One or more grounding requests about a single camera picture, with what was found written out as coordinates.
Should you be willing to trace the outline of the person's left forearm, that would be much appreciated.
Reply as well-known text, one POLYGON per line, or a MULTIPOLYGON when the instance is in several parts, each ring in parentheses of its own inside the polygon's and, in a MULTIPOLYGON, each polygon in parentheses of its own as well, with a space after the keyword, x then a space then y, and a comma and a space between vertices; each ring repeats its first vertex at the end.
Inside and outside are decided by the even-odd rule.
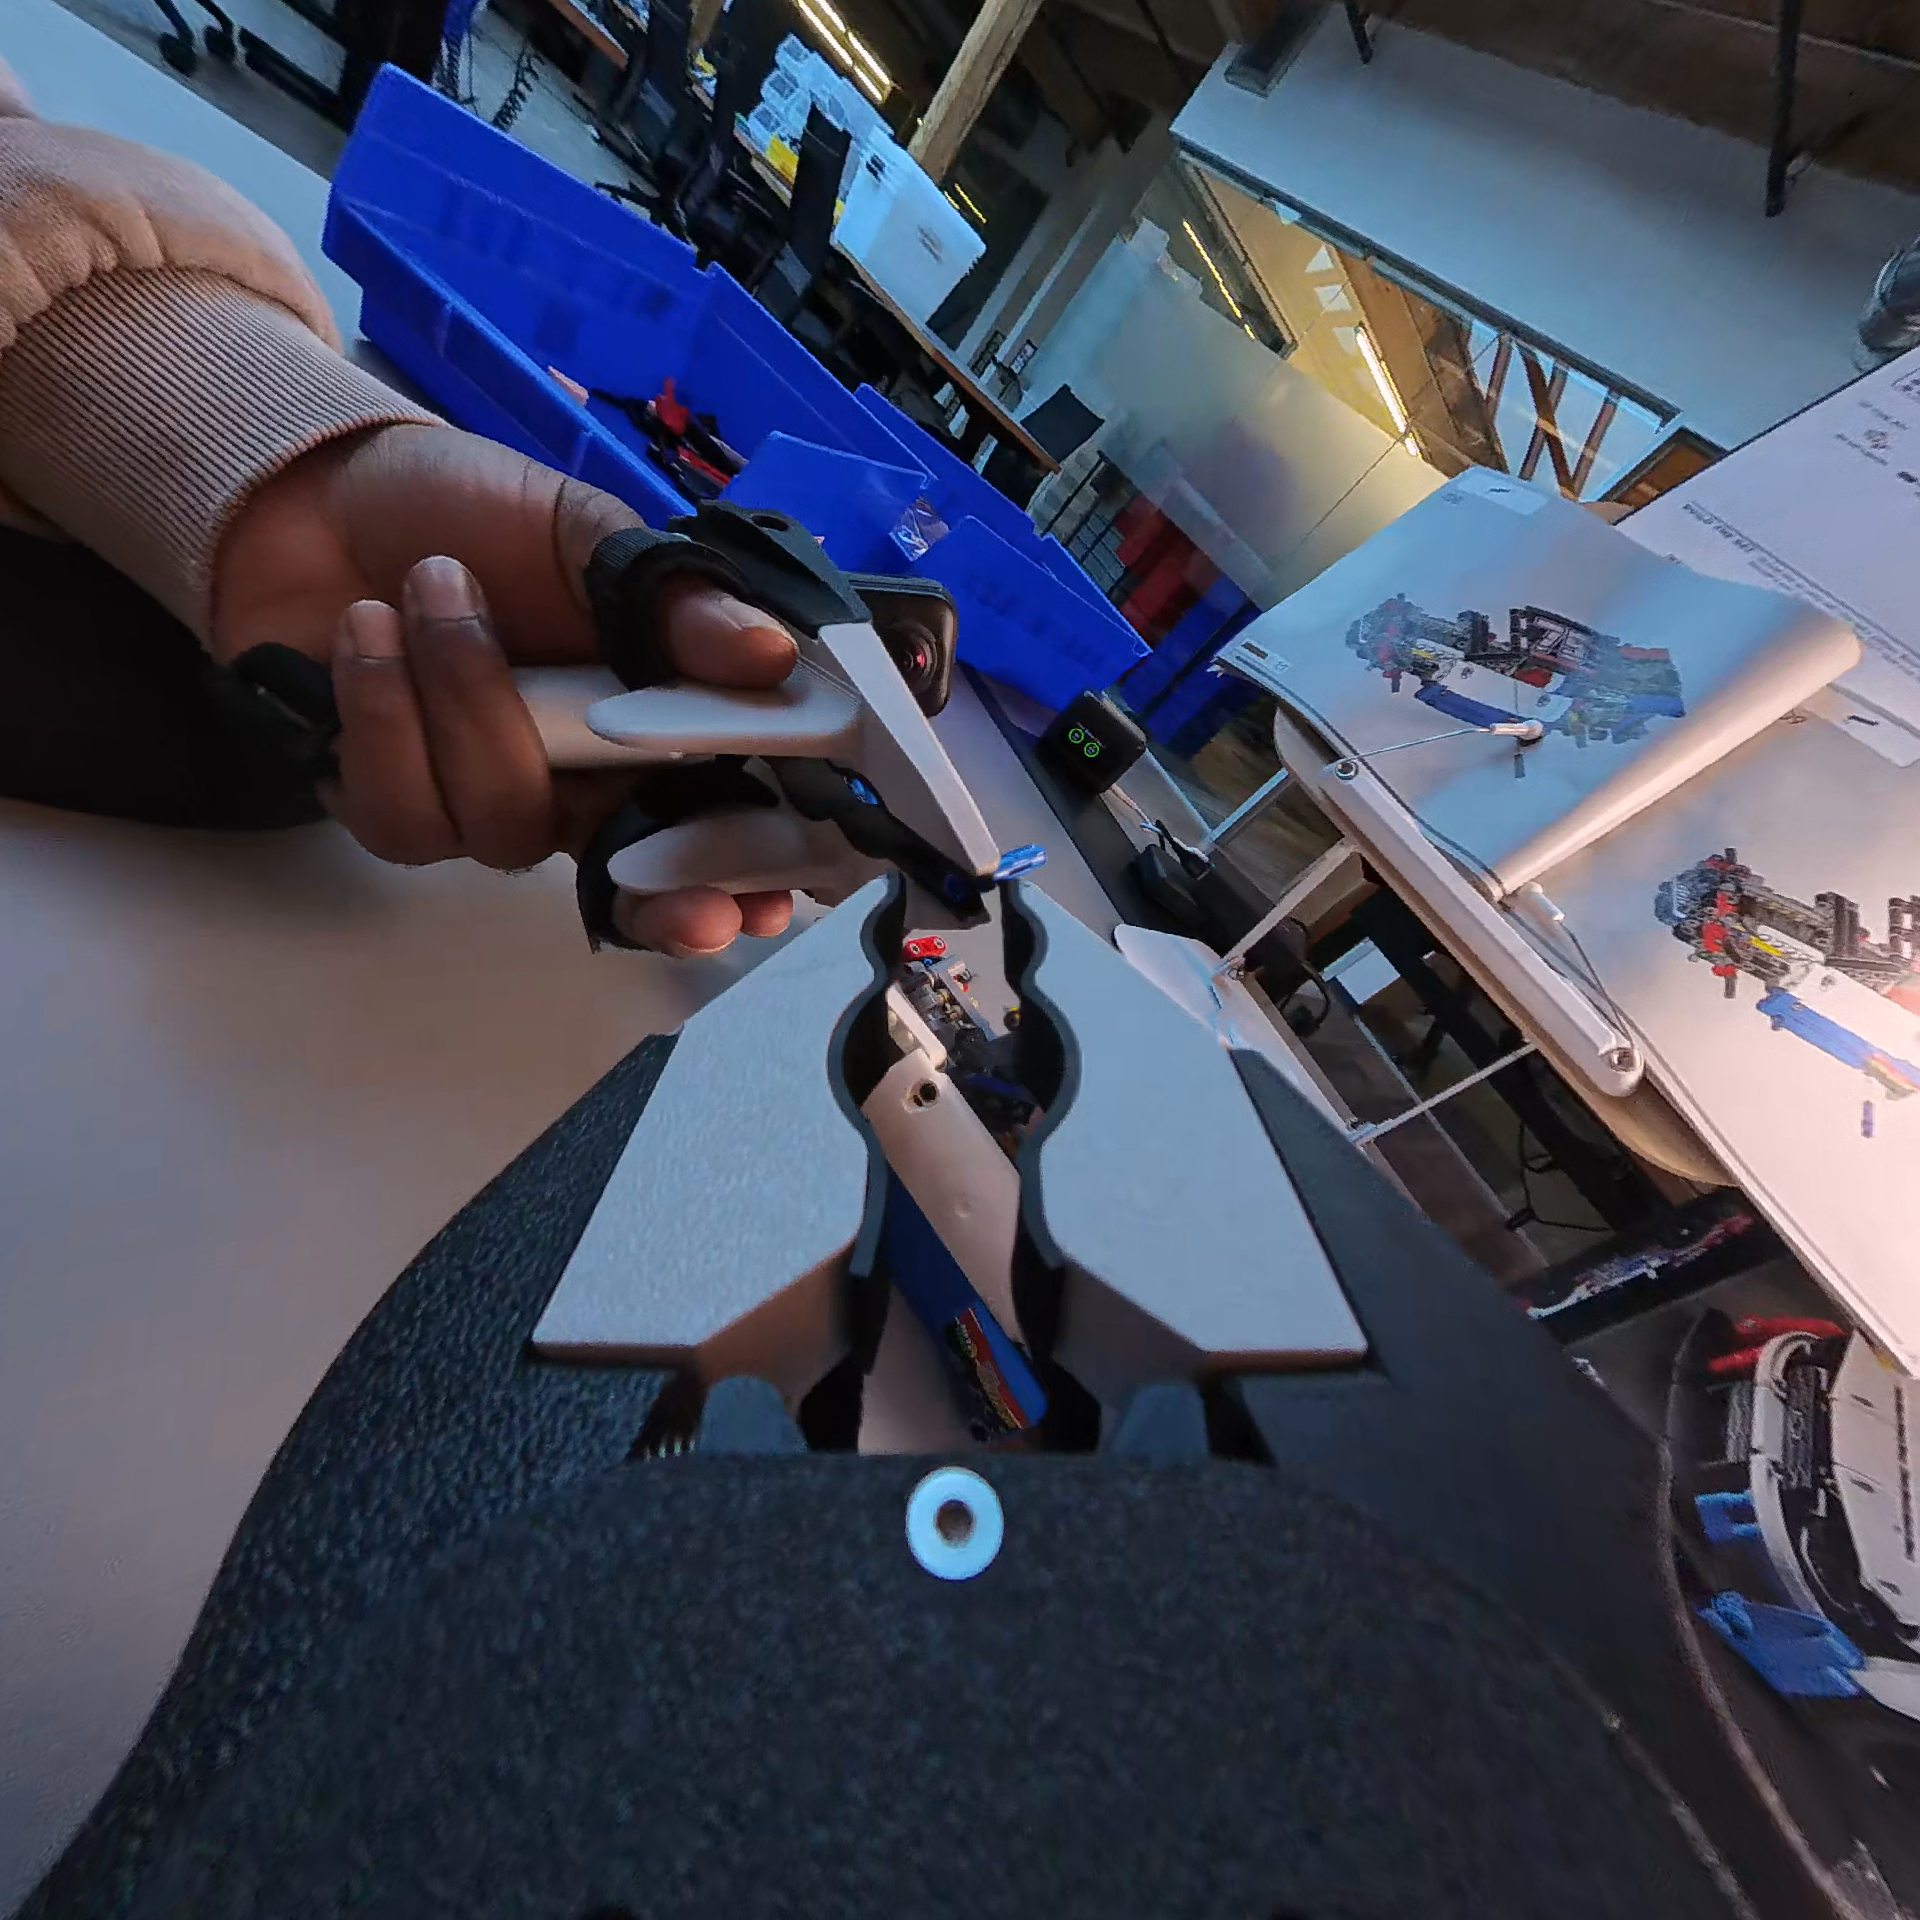
POLYGON ((0 105, 0 515, 209 636, 217 547, 294 459, 431 423, 354 366, 286 233, 193 161, 0 105))

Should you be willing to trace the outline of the lego car model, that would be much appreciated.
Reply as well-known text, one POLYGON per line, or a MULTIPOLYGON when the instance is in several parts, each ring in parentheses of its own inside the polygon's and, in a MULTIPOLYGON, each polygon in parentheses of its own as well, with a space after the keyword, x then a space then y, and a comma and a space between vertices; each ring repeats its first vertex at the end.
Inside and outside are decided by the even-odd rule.
POLYGON ((1018 1147, 1038 1115, 1014 1063, 1018 1006, 954 934, 914 930, 886 990, 890 1067, 865 1095, 886 1171, 886 1332, 861 1389, 861 1453, 1067 1445, 1083 1393, 1014 1304, 1018 1147))

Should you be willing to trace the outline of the blue plastic bin white label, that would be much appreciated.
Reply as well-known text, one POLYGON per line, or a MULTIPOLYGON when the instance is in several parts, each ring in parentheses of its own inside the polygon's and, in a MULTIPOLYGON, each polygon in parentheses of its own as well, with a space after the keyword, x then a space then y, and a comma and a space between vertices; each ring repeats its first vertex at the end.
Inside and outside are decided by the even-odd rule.
POLYGON ((922 499, 946 527, 974 515, 982 487, 962 475, 942 439, 873 386, 845 386, 721 266, 708 266, 692 290, 700 290, 700 314, 676 390, 696 415, 716 419, 733 451, 753 459, 781 431, 882 467, 918 467, 922 499))

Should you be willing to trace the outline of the black office chair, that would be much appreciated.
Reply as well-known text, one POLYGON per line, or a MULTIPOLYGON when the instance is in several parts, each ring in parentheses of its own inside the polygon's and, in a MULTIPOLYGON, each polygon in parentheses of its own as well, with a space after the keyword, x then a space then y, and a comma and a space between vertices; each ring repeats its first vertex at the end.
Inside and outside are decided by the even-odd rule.
POLYGON ((829 233, 845 161, 849 129, 821 105, 809 105, 789 205, 749 274, 749 294, 785 326, 801 318, 805 298, 829 266, 829 233))

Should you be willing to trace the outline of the white printed paper sheet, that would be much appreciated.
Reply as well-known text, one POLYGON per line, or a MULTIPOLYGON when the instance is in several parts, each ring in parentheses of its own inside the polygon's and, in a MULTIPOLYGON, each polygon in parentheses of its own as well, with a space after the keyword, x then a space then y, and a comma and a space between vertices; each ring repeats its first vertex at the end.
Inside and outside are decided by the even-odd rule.
POLYGON ((1920 757, 1920 354, 1908 350, 1618 523, 1703 576, 1807 600, 1860 636, 1819 712, 1920 757))

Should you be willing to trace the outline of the shelf with small bins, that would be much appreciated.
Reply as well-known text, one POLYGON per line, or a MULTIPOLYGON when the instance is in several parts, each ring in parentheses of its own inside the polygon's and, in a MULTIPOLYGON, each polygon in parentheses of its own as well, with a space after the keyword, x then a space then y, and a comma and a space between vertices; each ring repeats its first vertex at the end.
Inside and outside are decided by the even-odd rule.
POLYGON ((1143 495, 1119 511, 1115 535, 1119 616, 1147 644, 1115 696, 1151 745, 1195 757, 1256 700, 1248 680, 1212 664, 1256 604, 1143 495))

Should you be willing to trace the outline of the small black device green lights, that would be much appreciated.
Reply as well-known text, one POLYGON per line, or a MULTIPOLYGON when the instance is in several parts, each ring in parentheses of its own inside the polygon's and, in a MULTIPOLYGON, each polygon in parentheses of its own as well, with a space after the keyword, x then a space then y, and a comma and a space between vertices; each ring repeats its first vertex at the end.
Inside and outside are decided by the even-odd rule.
POLYGON ((1143 725, 1107 692, 1079 692, 1038 737, 1038 761, 1075 797, 1111 793, 1147 753, 1143 725))

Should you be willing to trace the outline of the dark lego set box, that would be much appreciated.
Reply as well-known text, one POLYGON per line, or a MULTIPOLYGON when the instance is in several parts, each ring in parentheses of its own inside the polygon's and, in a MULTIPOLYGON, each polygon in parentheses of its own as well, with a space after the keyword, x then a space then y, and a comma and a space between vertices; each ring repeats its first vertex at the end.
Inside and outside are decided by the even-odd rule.
POLYGON ((1687 1646, 1815 1892, 1916 1916, 1916 1377, 1731 1195, 1509 1296, 1650 1433, 1687 1646))

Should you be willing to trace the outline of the white book stand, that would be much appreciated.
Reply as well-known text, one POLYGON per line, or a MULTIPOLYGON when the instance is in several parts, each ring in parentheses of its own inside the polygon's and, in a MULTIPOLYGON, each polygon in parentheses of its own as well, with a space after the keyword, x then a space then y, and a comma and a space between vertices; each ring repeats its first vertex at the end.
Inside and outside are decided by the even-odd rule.
POLYGON ((1123 950, 1139 970, 1159 978, 1167 994, 1212 1018, 1224 1034, 1240 1006, 1252 1006, 1244 974, 1272 974, 1268 998, 1308 982, 1308 954, 1288 942, 1288 926, 1304 906, 1401 906, 1417 926, 1417 962, 1429 950, 1453 958, 1457 982, 1485 998, 1513 1030, 1481 1059, 1485 1079, 1513 1079, 1526 1059, 1542 1059, 1574 1099, 1646 1167, 1691 1187, 1735 1187, 1735 1175, 1691 1131, 1674 1103, 1646 1083, 1646 1059, 1626 1018, 1578 958, 1546 946, 1546 934, 1513 918, 1485 894, 1481 873, 1433 837, 1405 797, 1381 777, 1381 757, 1409 757, 1445 741, 1481 741, 1477 757, 1497 765, 1534 753, 1538 725, 1505 708, 1401 700, 1393 721, 1377 725, 1365 749, 1340 737, 1300 700, 1276 696, 1280 769, 1232 817, 1179 837, 1175 813, 1183 793, 1155 757, 1143 757, 1111 793, 1111 809, 1131 809, 1151 841, 1151 821, 1232 869, 1220 853, 1232 829, 1248 825, 1268 801, 1304 789, 1336 825, 1336 841, 1300 869, 1228 954, 1183 934, 1127 934, 1123 950))

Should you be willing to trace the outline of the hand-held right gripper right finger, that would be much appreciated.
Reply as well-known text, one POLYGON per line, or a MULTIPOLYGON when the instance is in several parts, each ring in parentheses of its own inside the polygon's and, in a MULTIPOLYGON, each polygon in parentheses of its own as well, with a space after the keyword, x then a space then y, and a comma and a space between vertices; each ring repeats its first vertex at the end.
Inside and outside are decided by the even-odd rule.
POLYGON ((1002 890, 1022 1071, 1034 1356, 1103 1413, 1139 1389, 1352 1373, 1369 1336, 1220 1018, 1030 882, 1002 890))

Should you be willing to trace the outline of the person's left hand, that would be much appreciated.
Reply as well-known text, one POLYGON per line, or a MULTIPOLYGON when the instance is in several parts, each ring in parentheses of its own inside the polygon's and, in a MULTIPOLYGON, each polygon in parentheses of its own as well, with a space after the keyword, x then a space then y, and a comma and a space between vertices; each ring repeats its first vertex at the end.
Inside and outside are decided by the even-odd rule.
POLYGON ((390 865, 523 873, 584 853, 620 773, 551 773, 519 664, 592 664, 584 568, 636 515, 523 455, 427 423, 306 451, 233 515, 209 652, 326 660, 346 833, 390 865))

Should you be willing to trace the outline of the black power adapter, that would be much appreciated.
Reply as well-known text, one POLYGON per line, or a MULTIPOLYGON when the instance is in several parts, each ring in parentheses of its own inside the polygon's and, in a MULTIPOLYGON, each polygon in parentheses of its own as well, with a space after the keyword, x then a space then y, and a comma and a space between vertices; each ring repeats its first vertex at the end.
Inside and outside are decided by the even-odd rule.
POLYGON ((1131 877, 1163 918, 1216 954, 1228 954, 1264 914, 1232 869, 1179 841, 1167 821, 1151 821, 1151 841, 1135 853, 1131 877))

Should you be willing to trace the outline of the white storage boxes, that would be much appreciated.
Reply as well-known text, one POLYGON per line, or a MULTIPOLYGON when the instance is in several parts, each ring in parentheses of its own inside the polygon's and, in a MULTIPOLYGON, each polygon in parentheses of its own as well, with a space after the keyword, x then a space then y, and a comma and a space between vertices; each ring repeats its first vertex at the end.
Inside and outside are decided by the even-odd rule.
POLYGON ((849 153, 833 246, 902 302, 938 306, 986 254, 986 237, 890 137, 849 153))

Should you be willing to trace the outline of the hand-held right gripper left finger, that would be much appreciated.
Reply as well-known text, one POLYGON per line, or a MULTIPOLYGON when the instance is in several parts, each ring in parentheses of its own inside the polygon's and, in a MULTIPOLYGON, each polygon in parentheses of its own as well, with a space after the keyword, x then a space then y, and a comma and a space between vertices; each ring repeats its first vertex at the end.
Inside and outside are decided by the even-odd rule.
POLYGON ((749 1377, 789 1413, 849 1356, 877 1139, 845 1047, 882 998, 877 934, 898 910, 902 877, 861 886, 680 1026, 535 1320, 535 1356, 749 1377))

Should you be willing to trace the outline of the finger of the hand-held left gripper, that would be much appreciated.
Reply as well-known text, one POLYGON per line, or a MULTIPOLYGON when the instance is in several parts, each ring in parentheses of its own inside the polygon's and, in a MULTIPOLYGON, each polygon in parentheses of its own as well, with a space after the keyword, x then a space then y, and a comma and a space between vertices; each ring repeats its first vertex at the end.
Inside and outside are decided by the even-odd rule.
POLYGON ((865 773, 837 761, 773 761, 769 773, 809 825, 829 825, 853 853, 898 869, 938 914, 986 914, 990 877, 906 825, 865 773))
POLYGON ((825 624, 821 672, 857 704, 829 761, 865 777, 882 805, 962 873, 994 877, 994 833, 873 624, 825 624))

